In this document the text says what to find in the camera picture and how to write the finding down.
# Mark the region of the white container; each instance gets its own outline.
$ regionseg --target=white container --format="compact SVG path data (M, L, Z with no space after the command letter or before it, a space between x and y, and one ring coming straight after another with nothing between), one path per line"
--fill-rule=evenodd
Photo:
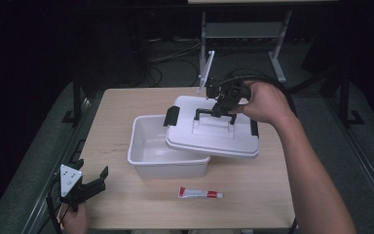
M135 118L132 125L129 162L141 178L199 177L206 174L209 155L168 148L165 115Z
M211 109L215 99L205 97L180 96L174 106L179 107L177 123L168 126L167 144L169 148L222 156L230 158L254 159L259 153L257 124L244 114L237 114L235 124L232 117L211 117L202 114L198 120L197 109Z

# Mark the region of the human arm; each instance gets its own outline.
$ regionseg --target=human arm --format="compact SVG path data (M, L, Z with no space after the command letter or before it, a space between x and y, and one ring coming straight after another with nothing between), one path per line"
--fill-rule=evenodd
M89 231L90 219L86 203L79 204L77 212L62 204L58 218L67 234L87 234Z
M338 190L309 143L302 124L284 95L263 82L247 83L248 104L234 111L271 124L283 147L293 207L303 233L355 233L355 226Z

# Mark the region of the table top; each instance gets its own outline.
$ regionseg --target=table top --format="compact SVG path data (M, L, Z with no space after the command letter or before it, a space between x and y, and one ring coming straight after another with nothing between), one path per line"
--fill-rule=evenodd
M104 93L81 158L83 182L105 166L106 190L87 203L90 228L207 229L289 227L294 218L280 139L259 123L259 155L252 160L213 156L206 175L141 179L128 162L133 120L165 115L178 96L197 88L114 89ZM222 199L180 199L180 186L224 193Z

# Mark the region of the human hand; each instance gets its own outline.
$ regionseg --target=human hand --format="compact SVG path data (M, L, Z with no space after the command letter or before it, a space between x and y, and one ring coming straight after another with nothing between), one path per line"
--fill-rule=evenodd
M232 112L276 127L282 120L296 118L284 94L274 85L262 81L244 82L251 90L247 104L239 104Z
M67 204L62 204L59 212L60 222L67 234L86 234L89 230L89 214L86 203L78 205L78 211L72 211Z

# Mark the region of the metal stand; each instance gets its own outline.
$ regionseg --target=metal stand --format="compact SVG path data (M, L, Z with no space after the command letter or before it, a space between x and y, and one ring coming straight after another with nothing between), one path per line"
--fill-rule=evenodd
M206 12L202 19L202 52L200 55L200 73L206 65L206 38L277 38L275 49L269 52L269 59L278 80L286 82L278 57L292 11L287 11L283 21L279 22L206 22Z
M320 93L325 98L331 98L336 90L340 88L339 93L339 119L346 128L350 125L363 125L364 122L359 116L357 111L352 110L351 113L354 119L349 119L349 87L350 87L350 72L343 70L343 72L337 72L336 75L330 77L323 84Z
M72 127L75 128L81 120L81 88L79 85L79 77L76 75L72 81L72 91L74 96L74 110L67 111L63 116L62 123L72 123Z

